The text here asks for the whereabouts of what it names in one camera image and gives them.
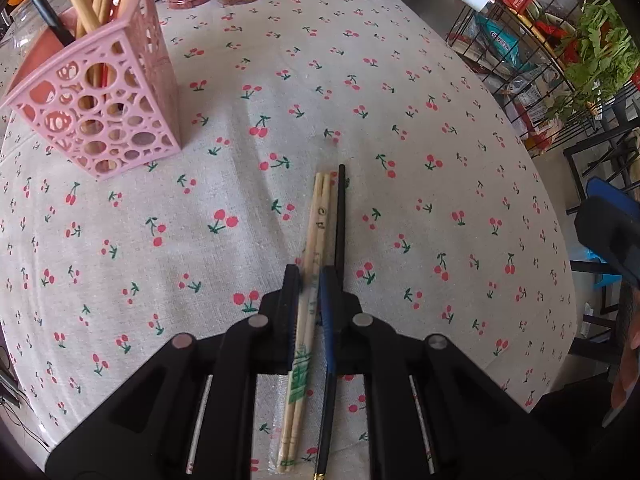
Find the person right hand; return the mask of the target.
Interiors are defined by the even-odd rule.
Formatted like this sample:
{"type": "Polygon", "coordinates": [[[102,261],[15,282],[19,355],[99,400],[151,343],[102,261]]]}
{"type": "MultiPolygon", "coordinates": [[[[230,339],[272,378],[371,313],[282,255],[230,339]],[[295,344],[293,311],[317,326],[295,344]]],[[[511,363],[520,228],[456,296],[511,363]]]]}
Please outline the person right hand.
{"type": "Polygon", "coordinates": [[[632,318],[627,339],[620,359],[620,370],[615,378],[611,393],[612,408],[620,408],[626,403],[627,392],[631,390],[639,376],[638,358],[636,351],[640,344],[640,318],[639,318],[639,291],[632,291],[632,301],[634,302],[634,317],[632,318]]]}

